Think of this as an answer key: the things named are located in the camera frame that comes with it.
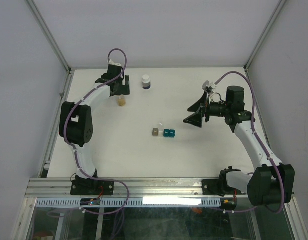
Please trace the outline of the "amber pill bottle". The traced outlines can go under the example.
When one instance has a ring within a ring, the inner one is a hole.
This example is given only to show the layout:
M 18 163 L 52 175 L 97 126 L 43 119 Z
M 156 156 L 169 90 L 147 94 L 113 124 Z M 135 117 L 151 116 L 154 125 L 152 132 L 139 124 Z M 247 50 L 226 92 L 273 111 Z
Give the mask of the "amber pill bottle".
M 125 96 L 124 96 L 123 94 L 121 94 L 121 95 L 119 95 L 119 96 L 117 97 L 117 104 L 118 104 L 119 107 L 120 107 L 120 106 L 123 107 L 123 106 L 126 105 Z

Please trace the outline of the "teal pill box compartments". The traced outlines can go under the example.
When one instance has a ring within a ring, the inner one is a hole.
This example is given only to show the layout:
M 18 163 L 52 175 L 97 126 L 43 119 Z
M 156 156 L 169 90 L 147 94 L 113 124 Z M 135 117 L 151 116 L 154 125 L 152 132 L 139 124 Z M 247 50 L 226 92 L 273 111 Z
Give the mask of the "teal pill box compartments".
M 163 129 L 163 137 L 174 138 L 175 137 L 175 130 L 174 129 Z

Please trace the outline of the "tan pill box compartment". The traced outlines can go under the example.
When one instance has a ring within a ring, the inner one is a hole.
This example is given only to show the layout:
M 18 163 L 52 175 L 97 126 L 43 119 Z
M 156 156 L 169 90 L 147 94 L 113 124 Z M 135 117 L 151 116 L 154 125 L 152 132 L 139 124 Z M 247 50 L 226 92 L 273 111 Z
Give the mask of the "tan pill box compartment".
M 153 135 L 154 137 L 157 137 L 157 136 L 159 135 L 159 129 L 158 129 L 158 128 L 153 128 L 153 129 L 152 129 L 152 135 Z

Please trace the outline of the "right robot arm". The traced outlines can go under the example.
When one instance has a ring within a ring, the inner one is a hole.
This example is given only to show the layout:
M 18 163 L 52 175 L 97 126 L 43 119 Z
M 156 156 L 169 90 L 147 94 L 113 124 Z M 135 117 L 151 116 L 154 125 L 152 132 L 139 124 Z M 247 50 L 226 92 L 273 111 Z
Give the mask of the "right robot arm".
M 225 100 L 219 102 L 210 100 L 211 87 L 203 87 L 203 91 L 202 97 L 187 109 L 191 115 L 183 122 L 200 128 L 211 117 L 223 118 L 242 143 L 254 168 L 248 175 L 230 166 L 220 171 L 217 180 L 203 184 L 203 189 L 222 197 L 238 190 L 247 195 L 254 207 L 289 203 L 295 171 L 291 165 L 283 164 L 260 139 L 251 112 L 244 109 L 244 89 L 227 87 Z

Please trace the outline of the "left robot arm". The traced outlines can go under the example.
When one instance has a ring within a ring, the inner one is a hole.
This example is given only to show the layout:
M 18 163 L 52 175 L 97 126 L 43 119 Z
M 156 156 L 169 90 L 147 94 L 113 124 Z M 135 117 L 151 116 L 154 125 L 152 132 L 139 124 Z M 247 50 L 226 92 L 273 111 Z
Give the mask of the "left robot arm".
M 72 196 L 111 196 L 114 181 L 98 179 L 89 142 L 93 136 L 92 112 L 113 96 L 130 94 L 129 76 L 124 68 L 109 62 L 107 72 L 97 79 L 88 93 L 76 102 L 64 102 L 61 106 L 59 135 L 69 145 L 75 160 L 76 174 L 72 180 Z

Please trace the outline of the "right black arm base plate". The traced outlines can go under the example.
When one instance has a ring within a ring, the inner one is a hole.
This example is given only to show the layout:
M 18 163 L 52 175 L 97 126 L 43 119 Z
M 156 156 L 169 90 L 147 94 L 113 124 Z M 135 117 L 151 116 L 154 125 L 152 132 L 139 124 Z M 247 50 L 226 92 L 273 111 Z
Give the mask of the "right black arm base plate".
M 232 187 L 227 186 L 218 178 L 201 180 L 201 187 L 203 195 L 218 195 L 224 197 L 225 195 L 233 195 L 235 192 Z

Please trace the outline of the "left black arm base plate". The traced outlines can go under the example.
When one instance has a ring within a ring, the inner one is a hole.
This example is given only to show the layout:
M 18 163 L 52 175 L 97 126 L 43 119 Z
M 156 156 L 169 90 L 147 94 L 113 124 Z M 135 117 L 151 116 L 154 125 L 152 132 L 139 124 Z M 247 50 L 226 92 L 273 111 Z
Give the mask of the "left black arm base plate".
M 71 180 L 70 194 L 72 196 L 112 196 L 114 190 L 113 181 L 93 180 L 75 176 Z

